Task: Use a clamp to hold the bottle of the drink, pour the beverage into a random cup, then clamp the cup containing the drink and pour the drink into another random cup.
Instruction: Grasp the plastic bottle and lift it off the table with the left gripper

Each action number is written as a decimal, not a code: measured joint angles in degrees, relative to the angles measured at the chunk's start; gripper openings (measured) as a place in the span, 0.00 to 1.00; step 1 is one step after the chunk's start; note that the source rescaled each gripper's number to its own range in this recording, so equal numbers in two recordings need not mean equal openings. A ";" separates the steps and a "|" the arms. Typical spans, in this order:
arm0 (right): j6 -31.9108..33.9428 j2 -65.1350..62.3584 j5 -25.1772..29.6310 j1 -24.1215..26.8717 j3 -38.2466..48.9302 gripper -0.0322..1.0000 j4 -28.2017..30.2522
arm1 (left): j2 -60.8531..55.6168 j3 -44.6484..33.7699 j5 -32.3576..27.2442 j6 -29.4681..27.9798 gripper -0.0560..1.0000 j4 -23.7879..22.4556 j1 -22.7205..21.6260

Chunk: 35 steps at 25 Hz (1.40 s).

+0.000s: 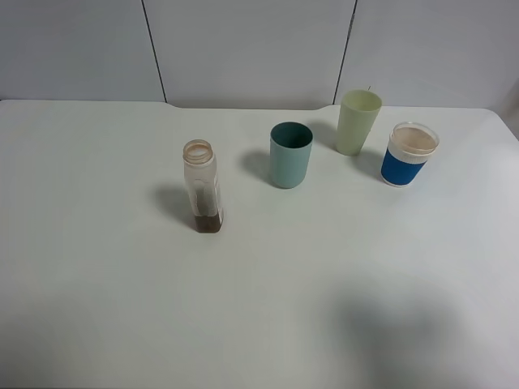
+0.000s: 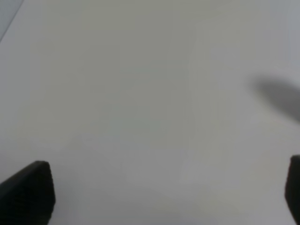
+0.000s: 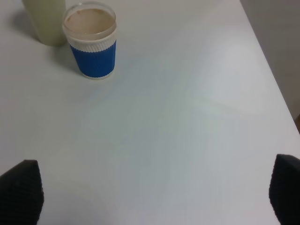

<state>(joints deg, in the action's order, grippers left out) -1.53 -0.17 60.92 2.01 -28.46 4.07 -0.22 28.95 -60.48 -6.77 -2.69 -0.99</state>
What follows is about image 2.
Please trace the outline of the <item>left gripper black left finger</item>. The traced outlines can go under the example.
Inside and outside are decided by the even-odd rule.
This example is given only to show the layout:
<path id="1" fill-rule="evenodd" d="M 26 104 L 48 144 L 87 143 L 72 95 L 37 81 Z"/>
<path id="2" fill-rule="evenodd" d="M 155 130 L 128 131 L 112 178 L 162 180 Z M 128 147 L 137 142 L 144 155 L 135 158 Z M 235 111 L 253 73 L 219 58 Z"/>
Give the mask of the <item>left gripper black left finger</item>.
<path id="1" fill-rule="evenodd" d="M 35 161 L 0 184 L 0 223 L 47 225 L 55 203 L 50 164 Z"/>

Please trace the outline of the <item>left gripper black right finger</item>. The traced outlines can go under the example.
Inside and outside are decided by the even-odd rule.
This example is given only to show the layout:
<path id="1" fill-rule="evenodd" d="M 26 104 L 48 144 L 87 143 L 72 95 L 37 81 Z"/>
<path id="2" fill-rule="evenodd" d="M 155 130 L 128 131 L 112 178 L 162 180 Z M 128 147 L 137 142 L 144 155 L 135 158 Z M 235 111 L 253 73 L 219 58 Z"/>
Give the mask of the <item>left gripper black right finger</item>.
<path id="1" fill-rule="evenodd" d="M 290 159 L 286 184 L 285 200 L 290 213 L 297 225 L 300 224 L 300 156 L 294 155 Z"/>

